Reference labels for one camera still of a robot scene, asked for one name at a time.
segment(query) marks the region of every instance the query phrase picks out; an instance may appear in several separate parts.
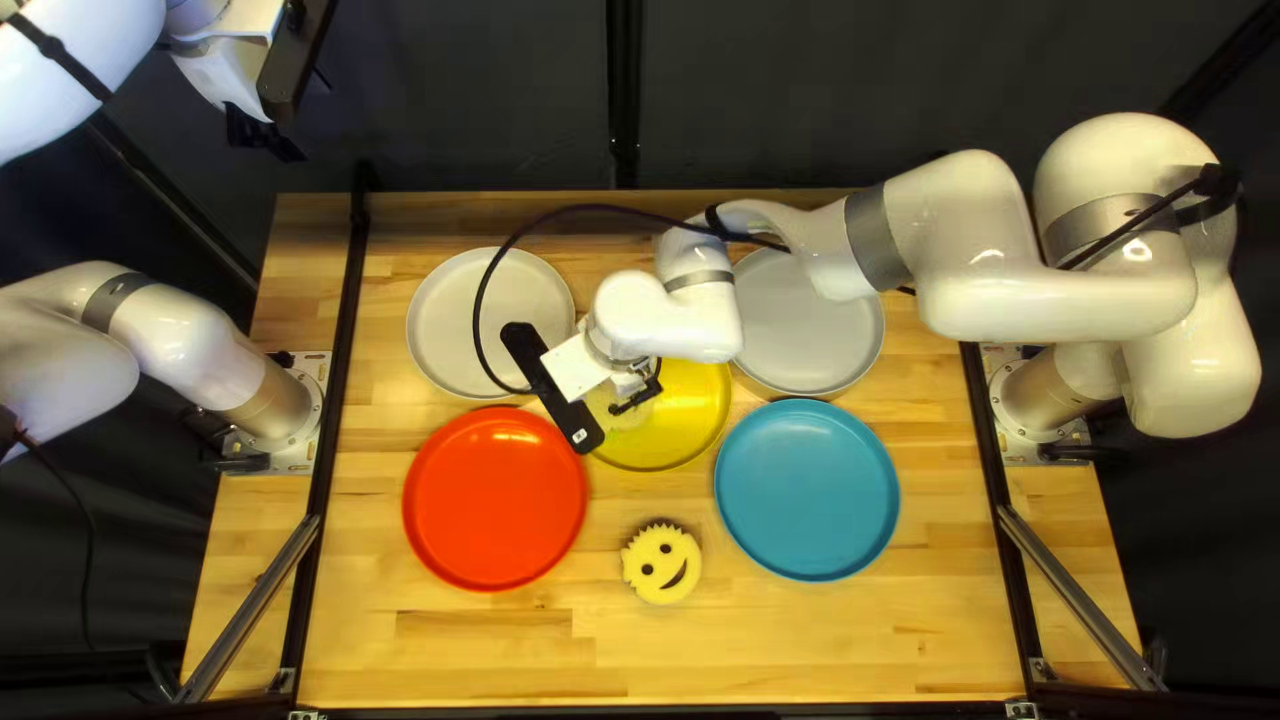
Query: orange plate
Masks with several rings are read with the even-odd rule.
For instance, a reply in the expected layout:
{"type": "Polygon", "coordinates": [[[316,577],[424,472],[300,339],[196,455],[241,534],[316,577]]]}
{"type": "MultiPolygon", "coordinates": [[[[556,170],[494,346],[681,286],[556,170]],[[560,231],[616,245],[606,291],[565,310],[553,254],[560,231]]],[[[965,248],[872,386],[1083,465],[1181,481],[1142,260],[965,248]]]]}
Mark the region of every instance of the orange plate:
{"type": "Polygon", "coordinates": [[[582,528],[586,471],[550,423],[515,407],[436,430],[404,480],[404,532],[445,582],[507,591],[552,569],[582,528]]]}

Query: blue plate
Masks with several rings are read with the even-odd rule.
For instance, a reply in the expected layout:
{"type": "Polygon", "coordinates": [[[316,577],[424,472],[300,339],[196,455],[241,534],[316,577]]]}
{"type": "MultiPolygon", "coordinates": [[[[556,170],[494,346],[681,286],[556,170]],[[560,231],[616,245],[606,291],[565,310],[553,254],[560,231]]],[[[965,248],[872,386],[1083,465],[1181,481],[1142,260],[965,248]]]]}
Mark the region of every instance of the blue plate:
{"type": "Polygon", "coordinates": [[[870,565],[893,537],[899,503],[876,433],[818,400],[742,418],[716,459],[716,505],[730,534],[792,580],[838,580],[870,565]]]}

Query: wooden tabletop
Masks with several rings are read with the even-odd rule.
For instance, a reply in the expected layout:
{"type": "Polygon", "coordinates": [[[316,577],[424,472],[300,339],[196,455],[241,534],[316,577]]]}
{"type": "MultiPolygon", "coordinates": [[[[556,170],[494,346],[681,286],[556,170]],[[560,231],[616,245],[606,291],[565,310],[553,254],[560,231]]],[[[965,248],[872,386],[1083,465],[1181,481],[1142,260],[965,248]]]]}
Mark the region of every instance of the wooden tabletop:
{"type": "MultiPolygon", "coordinates": [[[[865,571],[828,584],[781,579],[724,532],[710,493],[714,448],[666,473],[588,457],[593,498],[568,556],[506,593],[444,584],[413,557],[399,520],[413,454],[480,404],[413,366],[404,313],[444,259],[541,211],[607,201],[685,218],[735,197],[801,208],[847,191],[380,193],[370,234],[328,525],[298,701],[316,707],[460,707],[1000,700],[1021,692],[959,347],[931,333],[915,300],[882,295],[878,363],[835,404],[867,421],[902,487],[897,530],[865,571]],[[684,603],[644,605],[618,548],[672,518],[704,548],[684,603]]],[[[252,338],[264,350],[332,345],[346,259],[346,195],[282,195],[252,338]]],[[[579,313],[611,272],[648,269],[645,232],[582,220],[522,247],[568,282],[579,313]]],[[[735,250],[735,259],[742,252],[735,250]]],[[[764,401],[735,374],[731,423],[764,401]]],[[[536,400],[521,405],[543,414],[536,400]]],[[[1015,506],[1135,642],[1133,615],[1092,468],[1010,469],[1015,506]]],[[[224,478],[187,643],[189,673],[302,516],[308,483],[224,478]]],[[[1064,678],[1121,684],[1034,568],[1044,655],[1064,678]]],[[[216,696],[259,693],[279,665],[282,592],[216,696]]]]}

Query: plate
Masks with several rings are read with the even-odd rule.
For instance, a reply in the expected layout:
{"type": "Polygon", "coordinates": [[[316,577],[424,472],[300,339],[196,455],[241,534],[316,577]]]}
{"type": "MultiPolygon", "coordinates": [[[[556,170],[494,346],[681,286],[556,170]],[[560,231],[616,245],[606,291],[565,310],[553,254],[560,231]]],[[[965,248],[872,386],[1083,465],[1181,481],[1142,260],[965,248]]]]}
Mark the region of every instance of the plate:
{"type": "Polygon", "coordinates": [[[617,397],[607,384],[586,395],[604,430],[596,457],[623,470],[671,470],[719,439],[733,384],[728,365],[663,359],[658,382],[662,395],[617,416],[608,411],[617,397]]]}
{"type": "Polygon", "coordinates": [[[413,553],[449,584],[498,592],[550,570],[586,515],[586,471],[550,423],[467,413],[419,450],[401,510],[413,553]]]}
{"type": "MultiPolygon", "coordinates": [[[[507,397],[485,375],[471,337],[476,288],[497,251],[477,247],[440,263],[417,287],[404,318],[417,369],[440,389],[471,400],[507,397]]],[[[502,327],[513,320],[532,323],[547,347],[556,347],[573,334],[573,297],[559,273],[536,255],[512,249],[489,278],[480,311],[480,342],[489,366],[508,386],[529,387],[502,345],[502,327]]]]}
{"type": "Polygon", "coordinates": [[[879,356],[879,297],[819,297],[796,258],[768,249],[740,260],[733,277],[744,337],[733,364],[769,389],[829,396],[858,382],[879,356]]]}
{"type": "Polygon", "coordinates": [[[870,565],[893,537],[899,503],[879,438],[819,400],[755,410],[716,459],[716,505],[733,541],[792,580],[837,580],[870,565]]]}

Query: smiley face sponge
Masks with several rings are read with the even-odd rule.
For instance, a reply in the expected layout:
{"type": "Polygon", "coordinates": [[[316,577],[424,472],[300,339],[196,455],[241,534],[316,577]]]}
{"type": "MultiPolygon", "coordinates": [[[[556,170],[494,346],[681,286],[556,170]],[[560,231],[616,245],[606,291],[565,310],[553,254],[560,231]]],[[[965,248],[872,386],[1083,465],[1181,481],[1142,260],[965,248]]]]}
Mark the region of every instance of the smiley face sponge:
{"type": "Polygon", "coordinates": [[[698,541],[675,525],[649,525],[622,548],[622,579],[650,605],[685,600],[701,575],[698,541]]]}

